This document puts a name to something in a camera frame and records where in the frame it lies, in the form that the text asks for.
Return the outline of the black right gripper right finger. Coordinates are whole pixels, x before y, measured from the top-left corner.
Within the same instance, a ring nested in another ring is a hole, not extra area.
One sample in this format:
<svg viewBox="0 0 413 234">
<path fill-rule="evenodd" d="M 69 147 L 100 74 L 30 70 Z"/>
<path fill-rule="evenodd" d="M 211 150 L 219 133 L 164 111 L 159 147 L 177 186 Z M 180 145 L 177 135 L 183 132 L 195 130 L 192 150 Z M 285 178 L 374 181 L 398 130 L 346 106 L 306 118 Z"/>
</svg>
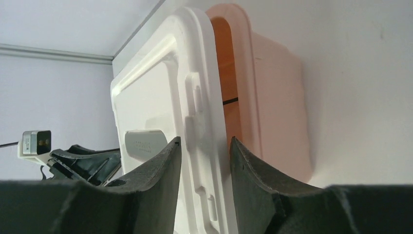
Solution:
<svg viewBox="0 0 413 234">
<path fill-rule="evenodd" d="M 238 139 L 230 167 L 241 234 L 410 234 L 412 185 L 318 188 L 264 162 Z"/>
</svg>

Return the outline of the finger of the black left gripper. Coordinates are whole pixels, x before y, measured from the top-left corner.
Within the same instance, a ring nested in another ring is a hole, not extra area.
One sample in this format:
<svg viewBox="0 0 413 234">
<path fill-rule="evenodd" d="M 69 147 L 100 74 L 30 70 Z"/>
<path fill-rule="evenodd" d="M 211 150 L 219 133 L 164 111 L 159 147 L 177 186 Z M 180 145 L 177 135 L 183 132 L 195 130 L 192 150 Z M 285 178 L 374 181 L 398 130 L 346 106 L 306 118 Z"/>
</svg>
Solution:
<svg viewBox="0 0 413 234">
<path fill-rule="evenodd" d="M 105 178 L 107 183 L 121 168 L 120 149 L 96 151 L 73 145 L 68 150 L 56 149 L 50 152 L 50 163 L 59 163 L 65 167 L 81 167 L 84 170 L 97 173 L 99 178 Z"/>
</svg>

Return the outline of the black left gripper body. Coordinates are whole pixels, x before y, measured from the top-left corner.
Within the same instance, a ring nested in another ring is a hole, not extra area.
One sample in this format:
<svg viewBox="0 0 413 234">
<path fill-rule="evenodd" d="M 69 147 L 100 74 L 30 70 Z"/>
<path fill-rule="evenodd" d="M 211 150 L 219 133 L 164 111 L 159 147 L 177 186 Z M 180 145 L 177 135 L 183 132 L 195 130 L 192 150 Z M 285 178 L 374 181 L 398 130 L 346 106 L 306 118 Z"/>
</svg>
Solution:
<svg viewBox="0 0 413 234">
<path fill-rule="evenodd" d="M 48 167 L 49 172 L 51 173 L 50 177 L 46 177 L 44 174 L 44 167 Z M 45 166 L 40 167 L 40 171 L 43 176 L 42 180 L 81 180 L 94 186 L 104 186 L 107 184 L 107 180 L 105 178 L 99 178 L 97 173 L 94 174 L 94 172 L 84 170 L 78 166 L 71 168 L 65 167 L 65 165 L 61 165 L 57 162 L 53 164 L 47 163 Z"/>
</svg>

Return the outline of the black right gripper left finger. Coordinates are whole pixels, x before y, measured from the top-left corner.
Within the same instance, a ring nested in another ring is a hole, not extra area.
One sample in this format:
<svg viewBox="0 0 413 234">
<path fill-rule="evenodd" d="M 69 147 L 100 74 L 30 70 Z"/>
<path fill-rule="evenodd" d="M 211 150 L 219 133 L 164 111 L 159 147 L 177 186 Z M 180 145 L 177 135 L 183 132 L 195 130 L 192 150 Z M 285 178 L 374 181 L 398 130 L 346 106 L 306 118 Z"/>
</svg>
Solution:
<svg viewBox="0 0 413 234">
<path fill-rule="evenodd" d="M 110 182 L 3 180 L 3 234 L 171 234 L 182 148 L 175 137 L 158 155 Z"/>
</svg>

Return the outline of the white plastic bin lid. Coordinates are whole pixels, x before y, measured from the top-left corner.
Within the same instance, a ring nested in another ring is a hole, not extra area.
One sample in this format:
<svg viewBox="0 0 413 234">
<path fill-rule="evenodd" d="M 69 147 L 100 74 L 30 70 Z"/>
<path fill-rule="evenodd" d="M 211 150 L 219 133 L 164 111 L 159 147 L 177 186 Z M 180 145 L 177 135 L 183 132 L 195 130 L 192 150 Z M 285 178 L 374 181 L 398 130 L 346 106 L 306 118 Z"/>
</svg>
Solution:
<svg viewBox="0 0 413 234">
<path fill-rule="evenodd" d="M 182 7 L 151 34 L 111 83 L 121 163 L 128 173 L 152 154 L 127 152 L 125 134 L 159 130 L 181 138 L 174 232 L 238 232 L 214 31 L 197 8 Z"/>
</svg>

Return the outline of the black metal ring stand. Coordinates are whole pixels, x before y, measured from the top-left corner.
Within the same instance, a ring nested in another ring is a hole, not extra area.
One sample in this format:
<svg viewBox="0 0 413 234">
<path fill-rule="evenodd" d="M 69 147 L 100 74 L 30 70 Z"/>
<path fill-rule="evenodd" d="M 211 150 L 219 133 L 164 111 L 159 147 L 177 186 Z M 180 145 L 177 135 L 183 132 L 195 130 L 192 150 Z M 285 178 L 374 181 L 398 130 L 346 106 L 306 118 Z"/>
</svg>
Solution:
<svg viewBox="0 0 413 234">
<path fill-rule="evenodd" d="M 228 105 L 228 104 L 231 104 L 231 103 L 234 103 L 234 102 L 237 102 L 238 100 L 239 100 L 238 97 L 225 100 L 225 101 L 223 101 L 223 106 Z"/>
</svg>

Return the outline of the pink plastic bin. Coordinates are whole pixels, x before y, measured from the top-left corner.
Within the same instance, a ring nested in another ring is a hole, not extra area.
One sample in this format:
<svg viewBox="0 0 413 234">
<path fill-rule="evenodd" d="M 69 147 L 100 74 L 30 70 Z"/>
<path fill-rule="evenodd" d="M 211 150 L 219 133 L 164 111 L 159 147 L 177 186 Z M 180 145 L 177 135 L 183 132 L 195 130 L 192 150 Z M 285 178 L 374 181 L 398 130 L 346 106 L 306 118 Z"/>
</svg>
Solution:
<svg viewBox="0 0 413 234">
<path fill-rule="evenodd" d="M 301 62 L 254 32 L 246 11 L 222 3 L 206 12 L 214 30 L 227 139 L 302 182 L 312 176 Z"/>
</svg>

